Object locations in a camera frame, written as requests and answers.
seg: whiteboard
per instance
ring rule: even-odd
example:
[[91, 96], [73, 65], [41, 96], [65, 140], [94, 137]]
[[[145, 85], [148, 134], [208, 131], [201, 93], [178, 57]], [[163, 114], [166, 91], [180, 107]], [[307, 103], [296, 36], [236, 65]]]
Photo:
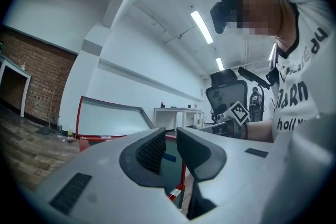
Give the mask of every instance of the whiteboard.
[[78, 135], [129, 135], [154, 128], [142, 108], [82, 97]]

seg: black vent grille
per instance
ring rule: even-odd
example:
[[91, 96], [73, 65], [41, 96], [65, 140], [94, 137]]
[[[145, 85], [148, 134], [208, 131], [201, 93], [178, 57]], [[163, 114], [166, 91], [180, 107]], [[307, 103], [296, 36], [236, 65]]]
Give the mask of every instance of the black vent grille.
[[163, 132], [138, 148], [136, 160], [142, 167], [158, 175], [165, 151], [166, 143]]
[[92, 176], [77, 173], [50, 202], [50, 205], [67, 215], [76, 204]]

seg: wrist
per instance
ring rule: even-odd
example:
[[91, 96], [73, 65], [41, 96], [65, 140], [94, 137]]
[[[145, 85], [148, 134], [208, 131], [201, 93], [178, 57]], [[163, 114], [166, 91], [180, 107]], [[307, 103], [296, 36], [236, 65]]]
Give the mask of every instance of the wrist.
[[247, 123], [243, 123], [242, 127], [241, 127], [241, 138], [243, 140], [247, 140], [248, 138], [248, 127], [247, 127]]

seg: pipe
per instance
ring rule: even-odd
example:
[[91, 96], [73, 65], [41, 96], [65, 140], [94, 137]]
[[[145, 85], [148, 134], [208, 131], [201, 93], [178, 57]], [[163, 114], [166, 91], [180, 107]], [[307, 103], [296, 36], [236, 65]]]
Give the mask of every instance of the pipe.
[[171, 40], [168, 40], [167, 42], [164, 43], [164, 45], [167, 45], [168, 43], [172, 42], [173, 40], [177, 39], [178, 37], [183, 36], [185, 33], [189, 32], [190, 30], [194, 29], [195, 27], [197, 27], [197, 25], [194, 25], [193, 27], [187, 29], [187, 30], [184, 31], [183, 33], [178, 34], [176, 37], [172, 38]]
[[150, 17], [153, 21], [155, 21], [157, 24], [159, 24], [161, 26], [161, 28], [166, 31], [166, 29], [164, 29], [163, 25], [151, 14], [149, 14], [147, 11], [145, 11], [142, 7], [138, 6], [136, 3], [133, 3], [133, 6], [137, 7], [139, 10], [141, 10], [143, 13], [145, 13], [148, 17]]
[[54, 93], [55, 93], [55, 90], [53, 91], [53, 95], [51, 97], [51, 101], [50, 101], [50, 110], [49, 110], [49, 130], [50, 130], [50, 118], [51, 118], [51, 105], [53, 104], [53, 99], [54, 99]]

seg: brick wall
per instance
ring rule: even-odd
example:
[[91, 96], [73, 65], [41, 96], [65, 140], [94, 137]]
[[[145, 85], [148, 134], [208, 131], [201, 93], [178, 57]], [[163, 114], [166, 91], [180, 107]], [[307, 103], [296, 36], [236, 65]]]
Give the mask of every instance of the brick wall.
[[[48, 122], [52, 92], [55, 90], [50, 121], [57, 123], [63, 90], [76, 55], [8, 28], [0, 29], [0, 40], [4, 43], [2, 54], [19, 66], [26, 62], [26, 71], [32, 75], [25, 113]], [[25, 81], [23, 76], [6, 68], [0, 99], [20, 109]]]

